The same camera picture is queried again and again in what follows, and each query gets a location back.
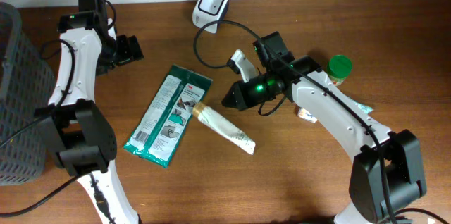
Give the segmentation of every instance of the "robotic arm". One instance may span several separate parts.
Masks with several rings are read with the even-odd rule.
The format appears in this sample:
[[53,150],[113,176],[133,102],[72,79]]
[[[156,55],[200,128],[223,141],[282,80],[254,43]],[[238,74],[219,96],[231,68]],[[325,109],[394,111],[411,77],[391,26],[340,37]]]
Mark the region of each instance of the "robotic arm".
[[[249,61],[236,59],[234,55],[228,65],[235,73],[241,73],[243,80],[233,84],[222,104],[243,111],[273,100],[278,94],[284,94],[291,102],[295,102],[317,117],[338,140],[353,162],[349,188],[352,202],[333,220],[329,220],[330,223],[382,223],[387,218],[388,210],[381,182],[382,167],[378,161],[376,145],[362,124],[349,111],[318,85],[289,70],[280,60],[284,60],[296,71],[302,72],[322,87],[329,88],[370,126],[383,148],[384,158],[391,161],[384,171],[387,174],[386,182],[394,211],[425,195],[426,180],[419,141],[410,131],[394,133],[387,126],[366,115],[333,85],[313,59],[305,56],[295,60],[278,32],[264,37],[263,41],[266,46],[261,42],[255,42],[254,47],[261,64],[266,68],[266,73],[250,78],[247,72],[254,70],[249,69]],[[278,54],[278,58],[274,57],[274,52]],[[241,61],[246,61],[246,65],[240,64]]]
[[[54,163],[69,175],[79,176],[102,223],[141,223],[128,203],[116,172],[114,131],[94,102],[96,75],[143,58],[135,36],[116,37],[113,21],[106,16],[106,0],[78,0],[79,12],[62,16],[58,24],[61,45],[58,80],[49,106],[35,111],[47,116],[37,125]],[[67,97],[63,90],[75,66]]]

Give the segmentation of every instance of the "cable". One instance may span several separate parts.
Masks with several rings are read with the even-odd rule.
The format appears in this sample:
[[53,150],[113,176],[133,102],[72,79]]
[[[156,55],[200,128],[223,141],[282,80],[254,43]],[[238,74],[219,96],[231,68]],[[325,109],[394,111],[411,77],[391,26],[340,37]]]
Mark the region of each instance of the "cable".
[[322,91],[324,91],[324,95],[330,95],[334,100],[336,100],[347,112],[349,112],[357,121],[359,121],[359,123],[365,128],[365,130],[370,134],[371,138],[374,141],[374,144],[376,145],[376,150],[378,152],[379,155],[379,162],[381,165],[381,177],[382,177],[382,188],[383,188],[383,197],[385,199],[385,204],[387,206],[387,212],[390,218],[390,221],[392,222],[392,224],[397,224],[396,222],[396,218],[395,218],[395,214],[393,213],[393,207],[390,201],[390,195],[389,195],[389,191],[388,191],[388,182],[387,182],[387,174],[385,173],[385,161],[383,158],[383,150],[381,149],[381,144],[379,143],[377,137],[375,136],[374,132],[371,129],[371,126],[368,126],[365,121],[363,121],[363,119],[361,119],[348,105],[346,105],[342,100],[340,100],[338,97],[336,97],[336,95],[334,95],[334,93],[332,93],[329,88],[324,87],[323,85],[321,85],[320,83],[318,83],[317,81],[313,80],[312,78],[310,78],[309,76],[305,75],[302,72],[299,72],[298,70],[292,68],[290,66],[290,64],[288,64],[287,62],[285,62],[280,56],[279,54],[277,54],[274,50],[272,50],[271,47],[269,47],[266,42],[260,38],[259,35],[257,35],[255,32],[253,32],[252,30],[250,30],[248,27],[244,26],[243,24],[240,23],[236,23],[234,21],[231,20],[214,20],[210,23],[207,23],[206,25],[204,25],[203,27],[200,28],[200,30],[197,32],[196,37],[194,38],[194,54],[196,55],[197,59],[199,59],[199,61],[210,67],[210,68],[223,68],[225,66],[216,66],[216,67],[212,67],[210,65],[207,65],[205,62],[203,62],[203,60],[200,58],[199,54],[197,53],[197,49],[196,49],[196,43],[197,43],[197,38],[199,38],[200,33],[202,33],[208,26],[211,26],[213,24],[218,24],[218,23],[225,23],[225,24],[230,24],[230,25],[235,25],[238,27],[241,27],[242,29],[246,30],[248,33],[251,34],[251,36],[253,36],[261,45],[263,45],[270,53],[272,53],[284,66],[286,66],[289,70],[293,71],[294,73],[306,78],[308,81],[310,81],[312,84],[316,85],[319,89],[321,89]]
[[111,29],[114,27],[114,24],[116,23],[116,9],[114,8],[113,4],[111,4],[110,1],[105,0],[105,2],[110,6],[111,10],[113,11],[113,21],[108,24],[108,29]]
[[108,202],[104,196],[104,194],[97,187],[98,181],[94,178],[92,173],[89,174],[91,177],[91,187],[94,188],[94,198],[96,199],[97,208],[108,218],[108,222],[110,224],[116,224],[114,218],[111,217]]
[[75,182],[78,178],[81,178],[82,176],[83,175],[79,175],[79,176],[75,176],[75,177],[69,179],[69,181],[63,183],[60,187],[55,189],[53,192],[50,192],[50,194],[45,196],[43,199],[39,200],[36,204],[33,204],[33,205],[27,207],[26,209],[22,209],[22,210],[19,210],[19,211],[14,211],[14,212],[11,212],[11,213],[0,213],[0,218],[10,218],[10,217],[14,217],[14,216],[19,216],[19,215],[22,215],[24,213],[28,213],[31,210],[36,209],[37,207],[39,207],[43,203],[47,202],[53,196],[58,194],[58,192],[62,191],[64,188],[66,188],[67,186],[69,186],[71,183]]
[[50,55],[49,57],[43,57],[42,56],[42,54],[44,53],[44,50],[47,48],[47,46],[49,44],[51,44],[51,43],[54,43],[54,42],[60,42],[60,43],[65,44],[69,48],[70,57],[72,58],[72,64],[70,66],[68,82],[66,84],[66,88],[64,90],[62,90],[63,95],[61,96],[60,101],[57,103],[56,107],[53,109],[53,111],[51,112],[50,115],[42,116],[41,118],[38,118],[38,119],[34,120],[33,122],[27,124],[26,126],[22,127],[21,129],[17,130],[16,132],[14,132],[10,137],[8,137],[7,140],[5,140],[4,142],[2,142],[0,144],[0,149],[2,147],[6,146],[9,142],[11,142],[13,139],[15,139],[18,135],[20,135],[24,131],[30,129],[31,127],[33,127],[36,124],[40,123],[41,121],[43,121],[47,117],[51,116],[58,108],[61,107],[61,104],[63,104],[64,100],[66,100],[66,97],[69,94],[70,85],[72,84],[73,74],[75,72],[75,50],[73,49],[73,47],[66,40],[62,40],[62,39],[51,40],[51,41],[45,42],[41,46],[41,50],[39,51],[39,55],[40,55],[41,59],[47,60],[47,59],[50,59],[51,57],[54,56],[55,52],[52,55]]
[[430,211],[427,211],[427,210],[424,210],[424,209],[417,209],[417,208],[401,209],[401,210],[397,211],[395,213],[395,215],[400,215],[401,213],[409,213],[409,212],[426,214],[427,216],[435,218],[436,220],[440,221],[443,224],[450,224],[449,222],[447,222],[445,219],[443,219],[442,217],[438,216],[437,214],[435,214],[433,212],[430,212]]
[[265,114],[262,114],[262,113],[261,113],[261,109],[263,108],[263,105],[265,104],[265,102],[261,103],[261,104],[260,104],[260,108],[259,108],[259,115],[260,115],[260,116],[269,116],[269,115],[273,114],[274,112],[276,112],[276,111],[282,106],[283,102],[284,102],[286,99],[287,99],[287,97],[284,96],[284,97],[279,101],[279,103],[276,105],[276,107],[274,107],[271,111],[269,111],[268,113],[265,113]]

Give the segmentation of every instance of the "plastic container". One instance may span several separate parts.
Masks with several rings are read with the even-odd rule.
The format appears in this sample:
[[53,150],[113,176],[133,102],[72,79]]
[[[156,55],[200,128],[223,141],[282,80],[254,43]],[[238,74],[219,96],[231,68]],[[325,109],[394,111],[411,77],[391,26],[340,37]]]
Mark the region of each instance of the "plastic container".
[[335,86],[339,86],[345,81],[352,71],[352,61],[343,55],[332,57],[327,65],[326,72]]
[[[0,142],[33,121],[47,105],[55,79],[49,65],[22,33],[19,12],[0,3]],[[45,147],[34,128],[0,149],[0,185],[19,185],[41,175]]]

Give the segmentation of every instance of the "table surface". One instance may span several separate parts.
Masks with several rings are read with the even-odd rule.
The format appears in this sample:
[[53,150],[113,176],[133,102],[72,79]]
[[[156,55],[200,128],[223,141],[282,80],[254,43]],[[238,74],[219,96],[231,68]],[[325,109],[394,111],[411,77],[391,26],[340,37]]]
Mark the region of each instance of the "table surface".
[[[451,0],[235,0],[225,19],[264,36],[281,33],[296,57],[321,65],[336,54],[354,68],[340,90],[375,109],[395,132],[421,141],[428,193],[411,206],[451,220]],[[204,67],[194,57],[194,2],[117,5],[119,34],[136,35],[145,59],[96,79],[96,103],[123,146],[169,68],[189,68],[214,80],[205,103],[243,129],[254,155],[192,120],[167,168],[119,149],[123,189],[144,223],[268,223],[331,216],[350,201],[351,162],[320,123],[297,118],[286,102],[273,116],[236,111],[221,100],[240,79],[230,69]],[[59,16],[74,7],[25,8],[23,31],[39,47],[56,39]],[[253,38],[233,26],[204,34],[205,61],[224,64],[241,49],[258,65]],[[57,69],[58,59],[52,61]],[[0,187],[2,212],[35,203],[69,177],[47,160],[34,182]],[[409,215],[425,223],[425,217]],[[38,209],[2,223],[99,223],[89,197],[71,185]]]

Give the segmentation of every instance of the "barcode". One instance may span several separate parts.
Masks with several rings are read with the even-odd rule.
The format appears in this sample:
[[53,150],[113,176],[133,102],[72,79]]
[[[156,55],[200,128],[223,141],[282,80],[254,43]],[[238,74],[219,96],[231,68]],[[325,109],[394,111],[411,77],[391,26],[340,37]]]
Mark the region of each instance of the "barcode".
[[139,131],[138,134],[136,135],[135,140],[145,144],[148,137],[149,137],[149,135],[147,133],[145,133],[143,131]]

